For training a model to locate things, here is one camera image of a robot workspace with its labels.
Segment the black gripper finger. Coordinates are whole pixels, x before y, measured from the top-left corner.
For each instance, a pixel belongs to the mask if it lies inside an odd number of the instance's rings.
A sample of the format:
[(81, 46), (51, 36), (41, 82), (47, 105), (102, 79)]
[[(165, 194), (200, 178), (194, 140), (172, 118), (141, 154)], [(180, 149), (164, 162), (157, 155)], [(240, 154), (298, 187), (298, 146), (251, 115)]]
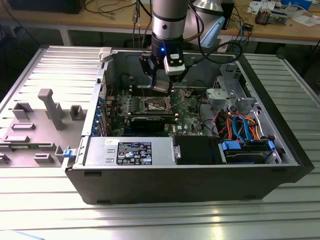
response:
[(173, 89), (173, 84), (174, 83), (180, 83), (185, 76), (185, 72), (182, 72), (181, 74), (178, 75), (170, 75), (169, 76), (169, 93), (172, 93)]
[(155, 87), (157, 82), (157, 72), (160, 66), (159, 59), (152, 54), (141, 54), (139, 56), (139, 62), (144, 74), (151, 78), (151, 87)]

